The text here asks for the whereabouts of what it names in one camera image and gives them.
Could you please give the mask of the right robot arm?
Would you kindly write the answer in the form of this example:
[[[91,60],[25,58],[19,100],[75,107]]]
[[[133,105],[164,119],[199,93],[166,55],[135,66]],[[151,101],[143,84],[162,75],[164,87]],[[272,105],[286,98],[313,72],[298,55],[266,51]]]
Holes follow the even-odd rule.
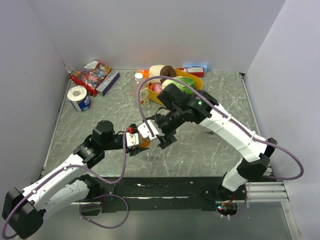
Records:
[[[196,123],[224,139],[234,147],[242,159],[224,174],[218,193],[230,199],[246,182],[258,181],[270,164],[277,141],[265,139],[234,119],[209,93],[197,90],[193,95],[170,83],[157,96],[169,109],[166,115],[155,115],[155,122],[165,136],[173,135],[185,122]]]

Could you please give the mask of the large clear plastic bottle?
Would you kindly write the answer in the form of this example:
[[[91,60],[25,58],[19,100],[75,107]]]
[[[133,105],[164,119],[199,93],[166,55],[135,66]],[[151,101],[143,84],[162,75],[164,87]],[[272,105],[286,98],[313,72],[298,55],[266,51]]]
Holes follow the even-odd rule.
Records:
[[[131,89],[131,96],[136,106],[141,106],[142,108],[149,106],[149,86],[145,83],[140,91],[138,92],[138,88],[143,81],[136,81],[135,76],[132,79],[132,89]]]

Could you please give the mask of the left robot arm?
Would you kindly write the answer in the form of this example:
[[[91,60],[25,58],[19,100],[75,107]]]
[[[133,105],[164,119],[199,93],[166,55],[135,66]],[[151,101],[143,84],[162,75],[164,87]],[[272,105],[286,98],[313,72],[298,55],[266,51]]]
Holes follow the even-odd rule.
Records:
[[[15,187],[6,193],[2,238],[10,240],[19,236],[27,239],[40,229],[51,213],[78,200],[95,200],[99,188],[87,173],[104,159],[105,152],[122,149],[125,155],[136,155],[144,148],[143,141],[152,141],[156,135],[148,122],[139,126],[132,124],[125,131],[115,133],[112,122],[100,121],[57,168],[22,190]],[[7,227],[14,230],[12,237],[6,235]]]

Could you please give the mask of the small orange juice bottle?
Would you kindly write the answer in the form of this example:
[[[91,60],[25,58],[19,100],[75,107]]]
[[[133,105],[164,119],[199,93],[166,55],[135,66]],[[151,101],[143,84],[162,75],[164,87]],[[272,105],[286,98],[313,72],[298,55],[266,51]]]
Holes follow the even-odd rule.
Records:
[[[141,143],[139,145],[140,148],[148,148],[151,144],[151,141],[148,138],[141,137]]]

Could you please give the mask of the white bottle cap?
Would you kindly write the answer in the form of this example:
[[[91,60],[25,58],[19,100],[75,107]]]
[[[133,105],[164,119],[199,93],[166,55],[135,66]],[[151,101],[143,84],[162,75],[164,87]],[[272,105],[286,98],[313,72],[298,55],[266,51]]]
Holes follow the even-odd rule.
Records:
[[[141,80],[144,79],[144,76],[143,76],[142,73],[137,72],[137,73],[134,75],[134,78],[135,78],[136,81],[140,82]]]

